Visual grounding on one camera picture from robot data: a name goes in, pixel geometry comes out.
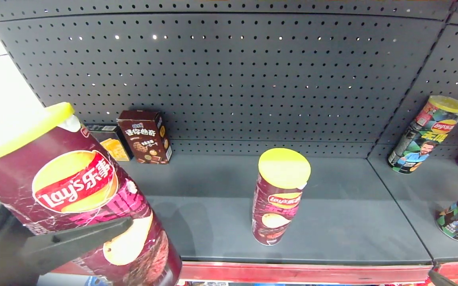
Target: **shelf board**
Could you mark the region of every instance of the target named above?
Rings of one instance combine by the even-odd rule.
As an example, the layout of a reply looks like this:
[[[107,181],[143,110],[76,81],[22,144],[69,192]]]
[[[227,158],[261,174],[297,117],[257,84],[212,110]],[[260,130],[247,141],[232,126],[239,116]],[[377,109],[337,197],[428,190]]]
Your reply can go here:
[[[174,154],[169,165],[120,162],[186,261],[416,265],[431,258],[364,159],[308,158],[298,214],[280,243],[250,231],[258,156]]]
[[[393,171],[385,158],[371,159],[370,162],[434,261],[458,261],[458,241],[441,232],[435,223],[436,213],[458,199],[458,166],[455,162],[427,160],[412,174]]]

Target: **lay's logo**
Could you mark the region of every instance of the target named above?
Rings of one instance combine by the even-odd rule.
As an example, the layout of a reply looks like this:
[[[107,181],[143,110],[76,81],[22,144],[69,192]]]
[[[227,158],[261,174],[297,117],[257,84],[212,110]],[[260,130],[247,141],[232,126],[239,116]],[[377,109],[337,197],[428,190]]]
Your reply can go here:
[[[443,120],[443,121],[435,123],[433,127],[431,128],[431,130],[432,132],[436,134],[447,134],[448,132],[450,132],[453,129],[456,123],[457,121],[453,119]]]
[[[268,196],[268,202],[282,209],[292,209],[300,203],[301,193],[280,193]]]
[[[78,150],[49,161],[35,175],[31,188],[43,207],[80,213],[108,203],[118,189],[118,177],[103,154]]]

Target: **lay's potato chip can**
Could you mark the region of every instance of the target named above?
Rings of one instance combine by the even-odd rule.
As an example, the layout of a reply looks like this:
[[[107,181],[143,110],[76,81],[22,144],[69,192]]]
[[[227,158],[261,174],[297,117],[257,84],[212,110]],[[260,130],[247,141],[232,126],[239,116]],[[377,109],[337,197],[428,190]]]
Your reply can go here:
[[[114,286],[176,285],[182,263],[162,224],[73,113],[52,105],[0,137],[0,201],[35,235],[130,216],[126,232],[74,262]]]
[[[458,122],[458,100],[430,96],[388,156],[393,170],[410,174],[425,161]]]
[[[264,152],[252,207],[252,232],[258,242],[274,245],[296,215],[311,165],[302,154],[286,148]]]

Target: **yellow plastic lid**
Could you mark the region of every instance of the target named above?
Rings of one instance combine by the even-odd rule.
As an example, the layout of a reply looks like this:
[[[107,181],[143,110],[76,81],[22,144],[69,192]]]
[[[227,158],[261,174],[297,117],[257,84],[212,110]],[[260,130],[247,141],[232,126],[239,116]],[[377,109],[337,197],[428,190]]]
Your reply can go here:
[[[264,152],[259,158],[258,168],[263,179],[282,189],[302,187],[311,175],[311,165],[307,158],[286,148]]]
[[[442,95],[429,96],[429,102],[439,109],[452,113],[458,113],[458,100]]]
[[[20,125],[18,132],[1,136],[0,158],[23,147],[38,137],[46,134],[54,127],[68,119],[75,112],[70,103],[62,102],[44,108],[43,114],[38,114],[32,121]]]

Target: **black box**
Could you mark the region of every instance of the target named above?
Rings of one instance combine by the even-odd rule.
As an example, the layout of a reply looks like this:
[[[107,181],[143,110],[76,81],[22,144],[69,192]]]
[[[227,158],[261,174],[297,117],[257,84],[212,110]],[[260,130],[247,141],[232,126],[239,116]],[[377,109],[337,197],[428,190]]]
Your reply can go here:
[[[132,151],[118,125],[86,124],[86,128],[116,161],[132,159]]]

